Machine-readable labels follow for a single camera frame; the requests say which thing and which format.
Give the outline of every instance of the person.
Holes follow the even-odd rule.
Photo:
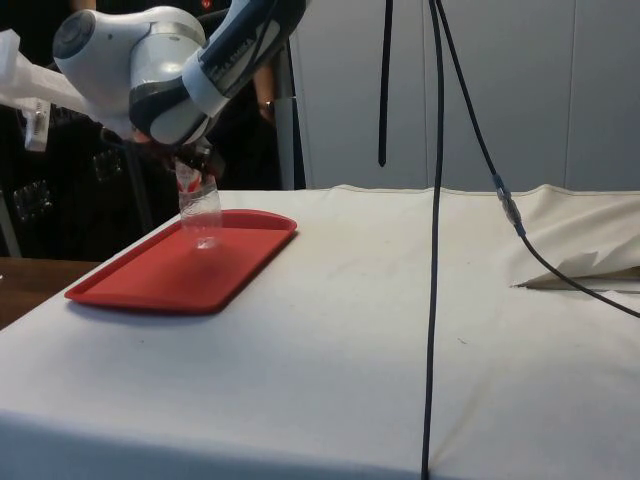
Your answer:
[[[74,10],[95,9],[126,14],[156,6],[173,6],[194,16],[227,9],[231,0],[71,0]],[[220,22],[205,25],[210,36]],[[281,188],[275,118],[270,108],[276,94],[272,65],[261,67],[252,84],[243,88],[225,107],[207,139],[224,163],[218,178],[221,188],[278,190]]]

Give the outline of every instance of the black cable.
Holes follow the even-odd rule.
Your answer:
[[[469,111],[469,117],[471,118],[473,131],[476,133],[476,138],[478,139],[478,143],[480,144],[480,148],[482,149],[482,155],[484,156],[487,166],[491,171],[491,175],[496,175],[497,174],[496,168],[493,165],[493,161],[491,160],[491,155],[489,154],[487,145],[484,143],[484,138],[482,136],[482,132],[480,131],[480,126],[478,125],[478,119],[476,118],[476,112],[473,108],[473,104],[471,103],[471,96],[469,95],[469,90],[467,89],[467,83],[464,80],[464,75],[462,75],[462,68],[460,67],[460,61],[458,60],[456,47],[453,44],[453,37],[451,36],[451,29],[449,28],[447,15],[444,13],[444,7],[442,6],[442,2],[440,0],[437,0],[437,6],[438,6],[438,11],[440,12],[440,19],[442,20],[442,26],[444,28],[444,34],[445,34],[445,37],[447,38],[447,44],[449,45],[449,52],[451,53],[453,65],[456,69],[456,75],[458,76],[458,82],[460,83],[460,88],[462,88],[464,101],[467,104],[467,110]]]
[[[380,123],[378,126],[378,164],[387,164],[387,114],[389,111],[389,64],[391,63],[391,33],[393,31],[393,0],[386,0],[384,36],[382,39],[382,74],[380,77]]]
[[[464,75],[462,73],[462,68],[460,67],[460,61],[458,59],[458,55],[456,53],[456,48],[455,45],[453,43],[453,36],[451,35],[451,29],[449,28],[449,22],[447,21],[447,15],[444,11],[444,7],[442,5],[442,0],[436,0],[436,5],[438,8],[438,12],[440,13],[440,18],[442,20],[442,26],[444,28],[444,33],[445,36],[447,38],[447,44],[449,45],[449,51],[451,52],[451,58],[453,59],[453,64],[454,67],[456,69],[456,75],[458,77],[458,82],[460,83],[460,88],[462,89],[462,93],[464,95],[464,99],[465,99],[465,103],[467,104],[467,110],[469,112],[469,117],[471,119],[471,123],[473,124],[473,129],[476,132],[476,138],[478,139],[478,143],[480,144],[480,148],[482,149],[482,154],[484,156],[485,162],[487,164],[487,166],[489,167],[489,170],[491,171],[491,174],[493,175],[493,180],[496,183],[496,187],[498,189],[498,197],[500,198],[500,200],[503,202],[503,205],[505,206],[505,211],[507,212],[507,217],[509,218],[509,220],[511,221],[511,223],[514,225],[516,232],[518,233],[518,236],[522,239],[522,242],[524,243],[525,247],[527,248],[527,250],[529,250],[529,252],[531,253],[531,255],[538,261],[540,262],[540,264],[545,267],[550,273],[552,273],[553,275],[555,275],[556,277],[558,277],[560,280],[562,280],[563,282],[565,282],[566,284],[570,285],[571,287],[575,288],[576,290],[579,290],[583,293],[586,293],[587,295],[600,300],[601,302],[606,303],[607,305],[616,308],[624,313],[627,313],[631,316],[634,316],[636,318],[640,318],[640,312],[637,312],[635,310],[632,310],[631,308],[625,307],[624,305],[621,305],[617,302],[614,302],[613,300],[608,299],[607,297],[600,295],[596,292],[594,292],[593,290],[591,290],[590,288],[585,287],[584,285],[581,285],[580,283],[576,282],[575,280],[567,277],[565,274],[563,274],[562,272],[560,272],[557,268],[553,267],[549,262],[547,262],[542,255],[540,255],[538,253],[538,251],[535,249],[535,247],[533,245],[531,245],[531,242],[529,242],[529,239],[527,238],[526,232],[524,230],[524,227],[522,225],[522,221],[520,219],[520,214],[518,212],[518,208],[515,204],[515,202],[513,201],[513,199],[511,198],[511,194],[509,193],[508,189],[504,186],[504,183],[502,182],[502,179],[500,178],[500,176],[498,175],[498,173],[496,172],[496,169],[493,165],[493,162],[491,161],[491,156],[489,154],[489,151],[486,147],[486,144],[484,142],[484,138],[482,136],[482,132],[480,131],[480,127],[478,125],[478,119],[476,118],[476,114],[473,108],[473,105],[471,103],[471,97],[469,96],[469,91],[467,89],[467,85],[466,82],[464,80]]]
[[[429,478],[429,445],[431,441],[431,407],[433,404],[433,352],[435,347],[436,313],[438,300],[438,236],[440,223],[440,189],[444,163],[444,67],[442,63],[442,39],[435,0],[429,0],[433,35],[436,43],[438,70],[438,137],[436,149],[436,177],[433,188],[433,213],[431,220],[431,294],[429,300],[429,330],[427,334],[427,386],[424,403],[424,430],[422,436],[421,478]]]
[[[587,295],[589,295],[589,296],[591,296],[591,297],[593,297],[593,298],[595,298],[597,300],[600,300],[601,302],[604,302],[607,305],[612,306],[613,308],[617,308],[618,310],[622,310],[623,312],[628,313],[629,315],[632,315],[632,316],[634,316],[636,318],[640,318],[640,312],[636,312],[635,310],[632,310],[632,309],[630,309],[628,307],[625,307],[624,305],[620,305],[619,303],[614,302],[613,300],[610,300],[607,297],[602,296],[599,293],[594,292],[590,288],[587,288],[584,285],[579,284],[575,280],[567,277],[564,273],[562,273],[557,268],[553,267],[549,262],[547,262],[542,257],[542,255],[540,255],[538,253],[538,251],[533,247],[533,245],[531,245],[531,243],[529,242],[529,239],[526,236],[520,237],[520,238],[522,239],[522,243],[524,243],[525,247],[527,247],[527,250],[529,250],[529,252],[531,252],[531,255],[533,255],[535,257],[535,259],[538,260],[538,262],[540,262],[547,270],[549,270],[551,273],[553,273],[560,280],[562,280],[563,282],[571,285],[576,290],[580,290],[581,292],[586,293]]]

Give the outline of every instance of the white wall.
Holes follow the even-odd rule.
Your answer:
[[[432,183],[435,55],[426,0],[395,2],[388,166],[377,164],[384,3],[312,2],[292,40],[311,187]],[[512,189],[640,189],[640,2],[444,5],[489,150]],[[445,183],[490,189],[448,58],[445,75]]]
[[[378,165],[384,0],[316,0],[292,38],[309,187],[427,182],[423,6],[395,4],[384,169]]]

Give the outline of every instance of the dark background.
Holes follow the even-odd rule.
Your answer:
[[[197,0],[98,0],[98,9],[129,13],[158,4],[178,6],[198,16],[228,8],[230,0],[213,0],[208,9]],[[71,13],[64,0],[10,0],[0,6],[0,29],[15,30],[21,37],[20,51],[33,63],[47,66],[52,63],[55,31]],[[125,154],[100,140],[99,125],[84,117],[69,118],[68,113],[54,111],[47,151],[33,153],[24,149],[20,119],[14,110],[0,107],[0,187],[24,257],[102,261],[145,233]],[[279,188],[275,130],[260,116],[252,85],[225,110],[210,140],[227,162],[221,188]],[[106,179],[95,167],[94,159],[100,155],[106,157],[103,163],[120,166]],[[153,226],[158,226],[177,213],[174,174],[144,155],[138,161]],[[33,182],[46,184],[51,207],[41,210],[36,206],[33,215],[25,220],[17,213],[14,192]],[[0,255],[6,254],[0,235]]]

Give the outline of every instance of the white fabric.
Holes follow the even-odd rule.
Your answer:
[[[0,478],[419,478],[431,199],[227,192],[299,235],[222,314],[40,306],[0,332]],[[554,261],[615,216],[620,238],[640,225],[637,194],[517,202]],[[442,208],[433,478],[637,479],[638,321],[510,288],[533,264],[495,197]],[[546,236],[598,211],[567,226],[571,249]]]

